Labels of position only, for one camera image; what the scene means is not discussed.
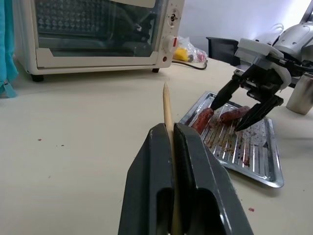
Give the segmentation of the wooden skewer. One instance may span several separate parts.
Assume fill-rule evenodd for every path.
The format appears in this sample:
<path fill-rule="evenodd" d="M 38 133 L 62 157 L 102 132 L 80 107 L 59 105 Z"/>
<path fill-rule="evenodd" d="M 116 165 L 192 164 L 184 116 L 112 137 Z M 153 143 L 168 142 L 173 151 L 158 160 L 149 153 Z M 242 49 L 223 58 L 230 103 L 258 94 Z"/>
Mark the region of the wooden skewer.
<path fill-rule="evenodd" d="M 170 92 L 167 83 L 163 86 L 163 116 L 166 130 L 170 140 L 171 154 L 172 154 L 172 166 L 174 174 L 174 209 L 172 218 L 172 231 L 171 235 L 184 235 L 179 203 L 179 185 L 177 179 L 176 160 L 175 160 L 175 148 L 174 148 L 174 122 L 172 120 L 172 108 L 170 100 Z"/>

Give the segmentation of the ribbed metal baking tray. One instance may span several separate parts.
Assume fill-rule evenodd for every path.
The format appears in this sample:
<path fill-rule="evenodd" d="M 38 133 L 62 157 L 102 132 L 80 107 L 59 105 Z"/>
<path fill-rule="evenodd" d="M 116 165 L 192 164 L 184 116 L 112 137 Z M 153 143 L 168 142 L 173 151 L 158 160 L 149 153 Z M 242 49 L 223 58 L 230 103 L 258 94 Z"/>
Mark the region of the ribbed metal baking tray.
<path fill-rule="evenodd" d="M 239 104 L 228 101 L 216 110 L 201 139 L 224 167 L 269 187 L 281 188 L 284 179 L 272 120 L 266 117 L 239 132 L 235 131 L 239 120 L 220 123 L 223 113 L 238 108 Z"/>

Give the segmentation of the white oven knob red mark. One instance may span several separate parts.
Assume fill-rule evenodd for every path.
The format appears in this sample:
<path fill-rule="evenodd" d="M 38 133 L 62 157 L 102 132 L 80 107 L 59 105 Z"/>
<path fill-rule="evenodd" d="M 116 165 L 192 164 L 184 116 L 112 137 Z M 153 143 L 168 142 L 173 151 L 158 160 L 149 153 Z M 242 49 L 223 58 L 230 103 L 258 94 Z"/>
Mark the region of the white oven knob red mark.
<path fill-rule="evenodd" d="M 168 53 L 174 53 L 178 46 L 177 36 L 168 35 L 164 38 L 162 47 Z"/>

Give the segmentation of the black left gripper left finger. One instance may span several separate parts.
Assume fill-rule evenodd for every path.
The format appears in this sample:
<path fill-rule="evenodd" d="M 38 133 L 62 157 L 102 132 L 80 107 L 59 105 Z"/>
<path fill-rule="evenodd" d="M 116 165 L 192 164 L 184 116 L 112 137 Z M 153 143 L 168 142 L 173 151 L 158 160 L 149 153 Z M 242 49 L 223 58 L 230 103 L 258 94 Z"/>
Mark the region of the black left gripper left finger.
<path fill-rule="evenodd" d="M 160 123 L 149 130 L 128 170 L 118 235 L 168 235 L 173 208 L 172 153 Z"/>

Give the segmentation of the stainless steel cup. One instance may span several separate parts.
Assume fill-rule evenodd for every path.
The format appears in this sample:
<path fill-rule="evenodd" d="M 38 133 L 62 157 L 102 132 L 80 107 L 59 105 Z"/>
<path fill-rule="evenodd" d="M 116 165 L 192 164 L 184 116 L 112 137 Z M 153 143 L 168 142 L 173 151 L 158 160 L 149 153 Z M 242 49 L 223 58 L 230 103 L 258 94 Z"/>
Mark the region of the stainless steel cup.
<path fill-rule="evenodd" d="M 313 107 L 313 73 L 306 72 L 296 83 L 286 108 L 306 115 Z"/>

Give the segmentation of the cream toaster oven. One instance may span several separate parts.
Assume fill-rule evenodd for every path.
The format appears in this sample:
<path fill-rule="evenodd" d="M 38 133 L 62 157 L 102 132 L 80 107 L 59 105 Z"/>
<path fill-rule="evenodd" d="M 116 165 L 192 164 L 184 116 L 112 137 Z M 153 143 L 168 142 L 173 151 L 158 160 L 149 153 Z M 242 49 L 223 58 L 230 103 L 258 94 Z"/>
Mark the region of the cream toaster oven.
<path fill-rule="evenodd" d="M 171 65 L 185 0 L 12 0 L 15 56 L 34 82 L 45 75 Z M 170 27 L 167 16 L 180 12 Z"/>

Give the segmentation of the reddish brown sausage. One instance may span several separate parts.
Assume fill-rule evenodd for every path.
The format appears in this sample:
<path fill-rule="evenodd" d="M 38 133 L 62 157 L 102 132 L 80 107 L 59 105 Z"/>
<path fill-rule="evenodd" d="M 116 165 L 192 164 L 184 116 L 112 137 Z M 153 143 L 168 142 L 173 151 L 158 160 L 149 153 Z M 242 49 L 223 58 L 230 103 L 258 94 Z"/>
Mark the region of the reddish brown sausage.
<path fill-rule="evenodd" d="M 223 113 L 220 116 L 221 122 L 229 122 L 236 119 L 240 119 L 246 115 L 246 113 L 250 110 L 248 106 L 243 106 L 241 108 L 237 108 L 228 112 Z"/>
<path fill-rule="evenodd" d="M 192 125 L 192 128 L 196 130 L 200 135 L 204 131 L 207 123 L 209 120 L 213 117 L 214 115 L 214 110 L 211 108 L 206 108 L 201 111 L 201 113 L 198 115 L 197 119 Z"/>

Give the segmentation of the teal cloth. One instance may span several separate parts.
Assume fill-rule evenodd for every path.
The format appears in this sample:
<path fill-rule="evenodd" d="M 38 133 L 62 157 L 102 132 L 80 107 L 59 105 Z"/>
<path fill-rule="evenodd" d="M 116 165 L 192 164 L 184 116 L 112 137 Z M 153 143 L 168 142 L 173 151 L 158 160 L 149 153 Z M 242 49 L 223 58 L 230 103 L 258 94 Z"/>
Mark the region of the teal cloth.
<path fill-rule="evenodd" d="M 0 95 L 16 96 L 11 86 L 18 75 L 14 64 L 15 50 L 12 0 L 0 0 Z"/>

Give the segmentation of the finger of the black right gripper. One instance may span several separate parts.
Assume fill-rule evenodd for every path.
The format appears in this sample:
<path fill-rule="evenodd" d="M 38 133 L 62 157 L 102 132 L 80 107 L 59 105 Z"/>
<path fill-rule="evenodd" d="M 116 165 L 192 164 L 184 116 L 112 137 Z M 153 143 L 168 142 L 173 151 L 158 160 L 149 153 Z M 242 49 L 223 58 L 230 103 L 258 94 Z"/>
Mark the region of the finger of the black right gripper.
<path fill-rule="evenodd" d="M 211 104 L 212 110 L 224 106 L 231 98 L 233 93 L 239 88 L 241 78 L 233 75 L 231 80 L 217 93 L 215 99 Z"/>
<path fill-rule="evenodd" d="M 241 119 L 235 131 L 245 130 L 255 123 L 261 121 L 273 108 L 282 105 L 284 100 L 276 95 L 255 104 Z"/>

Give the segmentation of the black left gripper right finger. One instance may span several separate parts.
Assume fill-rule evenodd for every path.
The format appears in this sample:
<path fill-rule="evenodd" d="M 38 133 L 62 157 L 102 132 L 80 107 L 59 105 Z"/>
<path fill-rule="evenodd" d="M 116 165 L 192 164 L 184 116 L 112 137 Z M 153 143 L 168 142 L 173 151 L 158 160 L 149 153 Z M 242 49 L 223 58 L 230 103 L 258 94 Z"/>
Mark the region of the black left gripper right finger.
<path fill-rule="evenodd" d="M 186 235 L 253 235 L 227 170 L 192 127 L 174 125 L 180 211 Z"/>

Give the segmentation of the clear plastic bag with toys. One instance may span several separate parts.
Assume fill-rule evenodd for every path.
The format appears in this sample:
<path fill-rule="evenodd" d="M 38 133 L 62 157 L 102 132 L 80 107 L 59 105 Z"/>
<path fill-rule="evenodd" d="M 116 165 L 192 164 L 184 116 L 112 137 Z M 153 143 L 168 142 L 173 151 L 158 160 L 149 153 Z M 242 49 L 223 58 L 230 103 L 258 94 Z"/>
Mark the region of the clear plastic bag with toys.
<path fill-rule="evenodd" d="M 176 49 L 173 59 L 189 62 L 204 63 L 207 61 L 207 53 L 191 44 L 189 37 L 183 38 L 178 36 L 178 48 Z"/>

